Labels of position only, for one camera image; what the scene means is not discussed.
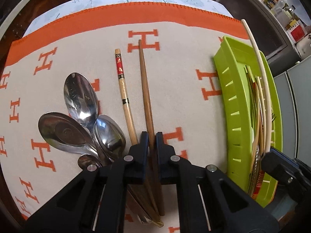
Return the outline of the red patterned chopstick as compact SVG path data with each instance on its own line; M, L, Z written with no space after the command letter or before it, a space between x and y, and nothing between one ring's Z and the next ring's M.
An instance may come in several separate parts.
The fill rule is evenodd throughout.
M252 199L253 200L257 199L257 196L259 194L259 191L260 191L262 183L263 183L264 175L265 175L265 172L263 170L260 170L258 173L256 183L255 183L255 187L253 189L253 193L252 193Z

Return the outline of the grey refrigerator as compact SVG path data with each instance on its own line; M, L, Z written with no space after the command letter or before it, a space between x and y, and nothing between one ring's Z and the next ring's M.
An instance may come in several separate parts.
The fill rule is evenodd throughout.
M274 81L283 124L283 153L310 165L310 57Z

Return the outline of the red label jar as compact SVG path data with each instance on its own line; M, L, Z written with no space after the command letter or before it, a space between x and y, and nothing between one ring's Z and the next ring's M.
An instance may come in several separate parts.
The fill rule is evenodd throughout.
M306 35L305 29L300 24L291 27L287 32L294 43L297 43Z

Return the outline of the orange beige H blanket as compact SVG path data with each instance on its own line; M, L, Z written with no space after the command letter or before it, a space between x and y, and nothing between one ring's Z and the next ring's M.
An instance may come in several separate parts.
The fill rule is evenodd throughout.
M136 132L146 129L142 47L155 131L192 164L226 171L226 119L213 62L224 36L249 41L236 19L145 2L83 10L12 43L1 76L1 167L22 216L34 214L81 171L78 155L51 147L38 131L44 113L67 113L63 86L71 73L90 81L102 114L128 135L116 49Z

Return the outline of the small steel teaspoon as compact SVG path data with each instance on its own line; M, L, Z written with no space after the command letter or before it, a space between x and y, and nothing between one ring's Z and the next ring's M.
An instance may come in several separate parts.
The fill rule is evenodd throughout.
M90 169L90 171L102 167L98 158L89 154L83 154L78 158L78 166L82 170Z

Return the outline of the dark wooden chopstick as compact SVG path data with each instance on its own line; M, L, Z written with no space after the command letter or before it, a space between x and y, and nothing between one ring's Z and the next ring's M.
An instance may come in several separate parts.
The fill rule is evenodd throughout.
M142 40L138 41L139 45L139 59L140 59L140 71L141 71L141 84L142 84L142 93L143 93L143 104L144 104L144 113L145 113L145 122L147 126L147 132L149 135L149 150L151 156L151 166L153 172L153 179L155 185L155 203L160 216L165 215L164 201L162 187L159 181L158 174L158 162L157 154L155 150L155 130L153 125L153 116L152 116L152 107L150 101L149 85L147 78L147 71L145 67L144 53L142 48Z

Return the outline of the green plastic utensil tray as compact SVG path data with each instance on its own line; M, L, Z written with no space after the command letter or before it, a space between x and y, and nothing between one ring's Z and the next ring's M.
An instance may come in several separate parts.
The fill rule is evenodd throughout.
M271 146L283 151L283 127L281 109L275 82L264 54L260 51L270 89L272 111L276 119L272 123ZM220 48L213 57L218 73L227 124L228 163L227 175L245 192L248 191L252 149L250 95L245 66L254 76L261 77L261 70L253 48L229 36L224 36ZM257 203L266 207L276 191L277 180L265 174Z

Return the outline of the wooden handled steel spoon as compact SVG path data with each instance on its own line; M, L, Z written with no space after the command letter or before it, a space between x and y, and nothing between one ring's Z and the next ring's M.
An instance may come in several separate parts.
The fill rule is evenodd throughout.
M117 160L123 155L126 140L118 124L107 115L98 115L95 123L95 135L103 151Z

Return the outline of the wide steel soup spoon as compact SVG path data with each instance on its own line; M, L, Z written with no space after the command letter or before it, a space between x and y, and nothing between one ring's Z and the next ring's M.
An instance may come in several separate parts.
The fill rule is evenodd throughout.
M108 163L99 156L90 134L76 120L58 112L43 114L38 120L38 129L43 139L52 147L75 154L95 157L102 166Z

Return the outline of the pale bamboo chopstick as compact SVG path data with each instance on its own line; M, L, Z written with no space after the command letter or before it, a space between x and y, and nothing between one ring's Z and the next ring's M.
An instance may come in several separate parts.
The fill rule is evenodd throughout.
M266 111L265 111L265 102L264 102L264 94L263 88L261 86L260 77L256 77L256 85L259 91L259 106L260 106L260 116L261 116L261 151L265 151L265 142L266 142Z

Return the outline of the brown wooden chopstick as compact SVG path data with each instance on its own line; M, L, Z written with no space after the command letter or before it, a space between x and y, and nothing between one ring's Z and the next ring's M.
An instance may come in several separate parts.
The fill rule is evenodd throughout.
M250 163L250 175L249 175L249 192L255 184L255 175L257 171L256 161L257 161L257 150L258 150L258 140L259 140L259 114L258 110L258 95L256 93L256 84L253 80L252 72L250 66L245 66L246 77L248 81L249 95L250 95L250 119L252 126L252 154Z

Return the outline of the large steel tablespoon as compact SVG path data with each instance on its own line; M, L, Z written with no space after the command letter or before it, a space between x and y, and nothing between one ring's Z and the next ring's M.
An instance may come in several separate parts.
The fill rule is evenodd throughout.
M99 104L90 82L80 73L71 73L65 80L63 93L70 116L92 135Z

